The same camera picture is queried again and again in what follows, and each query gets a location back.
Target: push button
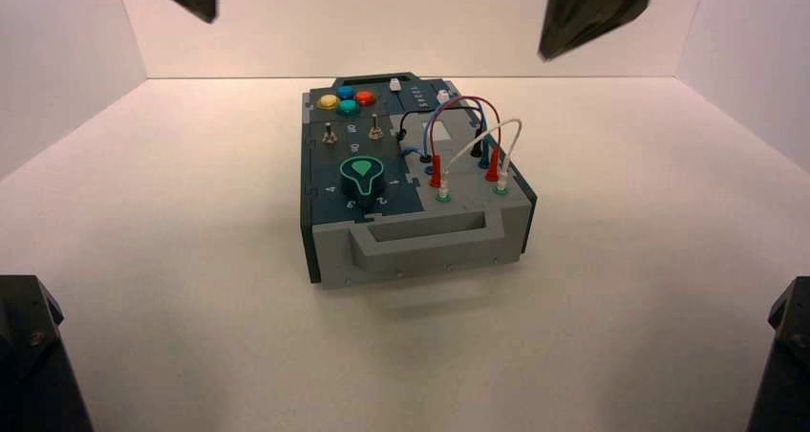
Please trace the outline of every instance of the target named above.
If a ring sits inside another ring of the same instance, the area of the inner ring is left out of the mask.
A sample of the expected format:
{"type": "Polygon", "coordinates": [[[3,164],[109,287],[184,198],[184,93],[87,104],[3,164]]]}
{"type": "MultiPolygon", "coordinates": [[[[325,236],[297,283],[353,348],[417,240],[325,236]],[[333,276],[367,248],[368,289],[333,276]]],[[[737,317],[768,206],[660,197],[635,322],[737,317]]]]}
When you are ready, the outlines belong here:
{"type": "Polygon", "coordinates": [[[385,168],[374,157],[357,156],[340,163],[343,194],[362,208],[369,208],[385,189],[385,168]]]}
{"type": "Polygon", "coordinates": [[[360,112],[360,106],[352,99],[341,100],[340,105],[337,106],[337,113],[344,117],[356,115],[358,112],[360,112]]]}
{"type": "Polygon", "coordinates": [[[354,95],[354,100],[363,107],[372,105],[376,101],[371,91],[358,91],[357,94],[354,95]]]}
{"type": "Polygon", "coordinates": [[[341,86],[337,89],[337,96],[341,99],[351,99],[354,97],[354,88],[351,86],[341,86]]]}
{"type": "Polygon", "coordinates": [[[315,105],[321,110],[334,110],[337,108],[338,102],[340,99],[335,95],[323,95],[315,102],[315,105]]]}

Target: white backdrop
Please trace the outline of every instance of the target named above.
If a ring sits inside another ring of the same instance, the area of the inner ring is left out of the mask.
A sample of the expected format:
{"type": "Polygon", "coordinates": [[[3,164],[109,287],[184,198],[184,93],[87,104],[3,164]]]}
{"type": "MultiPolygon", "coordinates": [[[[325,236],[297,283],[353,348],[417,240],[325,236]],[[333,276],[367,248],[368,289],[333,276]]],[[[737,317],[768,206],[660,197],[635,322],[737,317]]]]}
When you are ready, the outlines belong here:
{"type": "Polygon", "coordinates": [[[679,76],[810,171],[809,54],[807,0],[703,0],[679,76]]]}
{"type": "Polygon", "coordinates": [[[0,178],[145,78],[121,0],[0,0],[0,178]]]}
{"type": "Polygon", "coordinates": [[[170,0],[124,0],[147,73],[672,76],[698,0],[652,0],[579,51],[537,56],[546,0],[220,0],[213,25],[170,0]]]}

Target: blue button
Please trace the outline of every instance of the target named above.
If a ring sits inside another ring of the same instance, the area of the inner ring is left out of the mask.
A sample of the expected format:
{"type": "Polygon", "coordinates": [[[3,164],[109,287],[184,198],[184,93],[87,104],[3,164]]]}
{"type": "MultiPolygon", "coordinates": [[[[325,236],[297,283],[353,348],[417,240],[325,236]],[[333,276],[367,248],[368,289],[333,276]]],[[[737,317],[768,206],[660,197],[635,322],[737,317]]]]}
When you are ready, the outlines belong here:
{"type": "Polygon", "coordinates": [[[340,115],[348,117],[356,115],[358,112],[360,112],[360,106],[357,104],[356,100],[341,100],[340,104],[337,105],[337,113],[340,115]]]}
{"type": "Polygon", "coordinates": [[[351,86],[341,86],[337,89],[337,96],[341,99],[353,99],[354,98],[354,88],[351,86]]]}

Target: green indicator on knob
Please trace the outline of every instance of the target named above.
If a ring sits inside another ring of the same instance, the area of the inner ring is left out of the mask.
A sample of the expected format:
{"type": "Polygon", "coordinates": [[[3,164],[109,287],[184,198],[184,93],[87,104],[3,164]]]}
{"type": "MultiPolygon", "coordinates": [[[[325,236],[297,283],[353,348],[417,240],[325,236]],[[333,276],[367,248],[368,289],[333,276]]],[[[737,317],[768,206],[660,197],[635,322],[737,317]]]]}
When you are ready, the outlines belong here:
{"type": "Polygon", "coordinates": [[[367,162],[366,160],[357,160],[352,162],[352,169],[357,171],[360,176],[365,176],[367,172],[372,168],[371,162],[367,162]]]}
{"type": "Polygon", "coordinates": [[[385,166],[374,157],[357,156],[340,163],[343,194],[369,208],[385,189],[385,166]]]}

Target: screw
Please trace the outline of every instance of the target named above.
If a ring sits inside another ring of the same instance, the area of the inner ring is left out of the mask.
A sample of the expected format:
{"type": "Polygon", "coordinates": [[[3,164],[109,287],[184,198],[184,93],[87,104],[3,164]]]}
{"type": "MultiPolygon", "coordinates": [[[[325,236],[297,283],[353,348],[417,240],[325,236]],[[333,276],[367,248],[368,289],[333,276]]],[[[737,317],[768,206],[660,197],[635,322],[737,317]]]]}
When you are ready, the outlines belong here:
{"type": "Polygon", "coordinates": [[[29,344],[32,348],[39,346],[42,342],[45,341],[45,334],[42,332],[34,332],[31,334],[31,339],[29,339],[29,344]]]}
{"type": "Polygon", "coordinates": [[[807,335],[790,335],[790,342],[799,349],[810,349],[810,338],[808,338],[807,335]]]}

